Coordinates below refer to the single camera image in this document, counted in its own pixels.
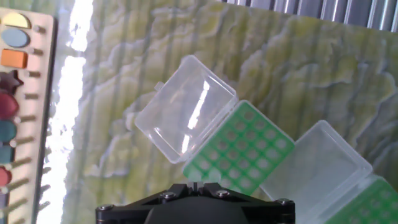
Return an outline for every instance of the red shape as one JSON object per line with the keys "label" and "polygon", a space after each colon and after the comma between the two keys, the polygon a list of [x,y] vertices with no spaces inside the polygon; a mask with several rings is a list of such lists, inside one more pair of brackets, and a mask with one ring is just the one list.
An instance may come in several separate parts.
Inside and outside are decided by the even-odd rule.
{"label": "red shape", "polygon": [[19,109],[18,102],[7,93],[0,93],[0,119],[13,117]]}
{"label": "red shape", "polygon": [[0,167],[0,187],[3,187],[11,182],[12,175],[4,167]]}

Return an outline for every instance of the wooden peg board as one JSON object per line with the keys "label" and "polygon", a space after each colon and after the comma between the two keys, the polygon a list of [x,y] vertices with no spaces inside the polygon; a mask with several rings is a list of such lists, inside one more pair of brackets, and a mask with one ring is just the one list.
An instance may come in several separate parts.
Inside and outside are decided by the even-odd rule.
{"label": "wooden peg board", "polygon": [[[0,224],[35,222],[47,132],[55,25],[55,19],[49,15],[0,8],[0,72],[17,71],[18,79],[23,82],[10,92],[12,88],[8,88],[6,78],[0,80],[0,87],[4,87],[0,95],[13,97],[19,105],[12,116],[0,116],[1,121],[10,121],[16,127],[15,137],[0,142],[0,150],[1,147],[11,147],[14,153],[10,163],[0,165],[6,170],[0,178],[11,180],[8,184],[5,179],[0,181],[5,183],[0,184],[0,190],[10,190],[8,194],[0,195],[7,201],[0,205],[0,218],[4,215]],[[0,115],[1,108],[8,106],[4,102],[7,101],[0,105]]]}

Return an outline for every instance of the plastic container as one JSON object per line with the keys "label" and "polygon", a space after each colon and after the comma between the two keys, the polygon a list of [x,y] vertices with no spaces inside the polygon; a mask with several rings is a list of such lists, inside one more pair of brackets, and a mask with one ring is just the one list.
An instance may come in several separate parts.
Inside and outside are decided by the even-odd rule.
{"label": "plastic container", "polygon": [[174,164],[197,151],[238,102],[236,91],[194,56],[157,89],[135,124]]}
{"label": "plastic container", "polygon": [[319,121],[296,142],[261,188],[272,200],[293,200],[298,224],[322,223],[319,216],[327,217],[324,211],[372,170],[326,121]]}
{"label": "plastic container", "polygon": [[398,223],[398,193],[371,174],[342,195],[311,223]]}

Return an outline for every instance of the metal grille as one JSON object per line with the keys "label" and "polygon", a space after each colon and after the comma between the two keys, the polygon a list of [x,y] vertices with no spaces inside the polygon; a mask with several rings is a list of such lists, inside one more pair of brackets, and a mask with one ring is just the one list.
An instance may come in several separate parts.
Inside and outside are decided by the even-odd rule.
{"label": "metal grille", "polygon": [[222,0],[240,6],[398,31],[397,0]]}

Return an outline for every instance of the yellow semicircle shape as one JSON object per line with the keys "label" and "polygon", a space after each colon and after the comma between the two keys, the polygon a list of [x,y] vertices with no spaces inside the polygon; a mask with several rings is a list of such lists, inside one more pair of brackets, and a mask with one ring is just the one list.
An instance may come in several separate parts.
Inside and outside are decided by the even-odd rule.
{"label": "yellow semicircle shape", "polygon": [[4,16],[2,24],[6,26],[20,27],[30,29],[30,21],[22,14],[11,12]]}

